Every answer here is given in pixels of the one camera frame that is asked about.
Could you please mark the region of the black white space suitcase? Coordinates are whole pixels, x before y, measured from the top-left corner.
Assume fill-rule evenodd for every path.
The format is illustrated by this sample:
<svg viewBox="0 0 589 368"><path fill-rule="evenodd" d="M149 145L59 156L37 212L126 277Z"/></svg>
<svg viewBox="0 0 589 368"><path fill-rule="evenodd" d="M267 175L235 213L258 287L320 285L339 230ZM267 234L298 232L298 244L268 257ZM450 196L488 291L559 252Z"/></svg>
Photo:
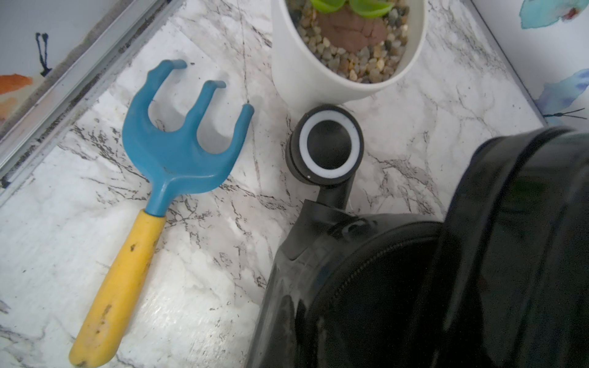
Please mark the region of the black white space suitcase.
<svg viewBox="0 0 589 368"><path fill-rule="evenodd" d="M549 127L475 151L446 218L347 213L364 152L334 105L285 159L314 200L279 246L248 367L586 367L588 134Z"/></svg>

